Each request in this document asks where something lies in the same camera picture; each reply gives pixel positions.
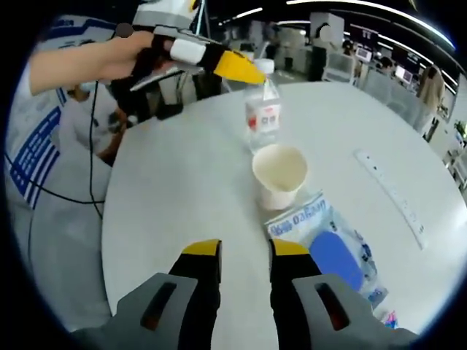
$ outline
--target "plastic water bottle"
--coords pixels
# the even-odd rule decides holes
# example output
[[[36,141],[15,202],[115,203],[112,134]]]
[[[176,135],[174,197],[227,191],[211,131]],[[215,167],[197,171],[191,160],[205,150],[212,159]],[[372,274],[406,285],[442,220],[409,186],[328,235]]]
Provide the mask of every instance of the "plastic water bottle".
[[[277,143],[281,111],[279,91],[270,79],[270,74],[274,73],[274,61],[260,58],[255,60],[255,65],[267,78],[263,84],[248,85],[244,92],[247,143],[252,153]]]

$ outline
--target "ceiling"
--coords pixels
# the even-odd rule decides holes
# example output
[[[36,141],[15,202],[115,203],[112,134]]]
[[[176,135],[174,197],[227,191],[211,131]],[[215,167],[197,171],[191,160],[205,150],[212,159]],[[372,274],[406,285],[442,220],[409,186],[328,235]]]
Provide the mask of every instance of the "ceiling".
[[[340,1],[294,5],[287,5],[285,2],[286,0],[207,0],[207,8],[209,17],[214,20],[213,23],[258,7],[262,7],[263,11],[240,18],[236,22],[309,20],[310,12],[332,12],[344,18],[346,30],[353,23],[378,31],[380,34],[418,51],[448,71],[449,75],[454,78],[458,76],[460,70],[455,63],[456,61],[464,70],[467,70],[467,40],[465,37],[462,38],[462,34],[465,35],[465,29],[461,28],[459,20],[452,19],[453,13],[462,13],[463,3],[461,1],[443,0],[436,1],[437,4],[434,4],[434,1],[427,0],[370,0],[370,2],[405,12],[430,24],[449,38],[454,44],[455,50],[443,39],[422,26],[382,9]]]

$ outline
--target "paper cup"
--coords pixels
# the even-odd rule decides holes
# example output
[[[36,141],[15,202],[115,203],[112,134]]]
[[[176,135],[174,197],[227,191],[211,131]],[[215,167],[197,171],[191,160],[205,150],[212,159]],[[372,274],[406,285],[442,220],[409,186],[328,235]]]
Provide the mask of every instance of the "paper cup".
[[[300,151],[281,144],[257,151],[252,168],[260,183],[260,205],[267,210],[285,209],[292,204],[308,172]]]

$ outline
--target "white power strip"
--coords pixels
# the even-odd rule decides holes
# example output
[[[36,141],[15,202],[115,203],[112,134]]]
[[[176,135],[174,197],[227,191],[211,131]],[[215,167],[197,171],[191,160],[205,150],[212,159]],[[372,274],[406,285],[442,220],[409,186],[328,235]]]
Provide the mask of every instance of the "white power strip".
[[[418,220],[417,215],[409,208],[407,201],[398,194],[394,186],[389,182],[389,180],[386,179],[382,169],[374,162],[373,158],[371,158],[367,152],[358,149],[355,151],[354,156],[357,158],[358,162],[365,167],[370,175],[372,175],[378,181],[382,189],[389,195],[395,206],[397,206],[409,224],[409,227],[414,233],[414,237],[418,243],[419,248],[424,249],[427,245],[426,237],[424,234],[425,228]]]

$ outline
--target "white round table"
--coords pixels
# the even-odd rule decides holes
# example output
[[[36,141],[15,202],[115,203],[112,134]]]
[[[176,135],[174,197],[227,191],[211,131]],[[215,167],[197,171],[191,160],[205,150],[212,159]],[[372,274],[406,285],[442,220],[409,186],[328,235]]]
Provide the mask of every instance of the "white round table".
[[[429,145],[399,116],[355,87],[282,86],[283,140],[305,154],[309,191],[327,199],[370,245],[400,326],[419,333],[463,270],[463,199]],[[244,141],[243,95],[185,107],[127,132],[104,211],[104,279],[114,313],[124,295],[168,272],[190,243],[223,241],[222,303],[213,349],[277,349],[269,304],[269,251]],[[354,158],[368,151],[425,226],[421,251],[405,219]]]

